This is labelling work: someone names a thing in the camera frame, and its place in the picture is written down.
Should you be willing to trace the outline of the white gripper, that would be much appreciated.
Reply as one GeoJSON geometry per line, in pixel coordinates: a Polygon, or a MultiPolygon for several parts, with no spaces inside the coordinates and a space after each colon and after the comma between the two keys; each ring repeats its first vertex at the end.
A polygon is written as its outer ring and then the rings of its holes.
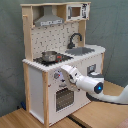
{"type": "Polygon", "coordinates": [[[61,72],[63,74],[68,89],[77,90],[76,82],[77,79],[81,76],[79,70],[76,67],[63,65],[61,67],[61,72]]]}

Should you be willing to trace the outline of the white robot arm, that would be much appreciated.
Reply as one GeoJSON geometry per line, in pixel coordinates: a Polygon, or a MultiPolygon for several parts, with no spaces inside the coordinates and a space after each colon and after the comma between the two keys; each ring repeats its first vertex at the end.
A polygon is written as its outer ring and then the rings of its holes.
{"type": "Polygon", "coordinates": [[[84,76],[76,67],[63,65],[61,67],[63,77],[70,89],[81,89],[91,101],[100,101],[119,105],[128,105],[128,85],[120,95],[112,96],[104,94],[104,77],[97,72],[91,72],[84,76]]]}

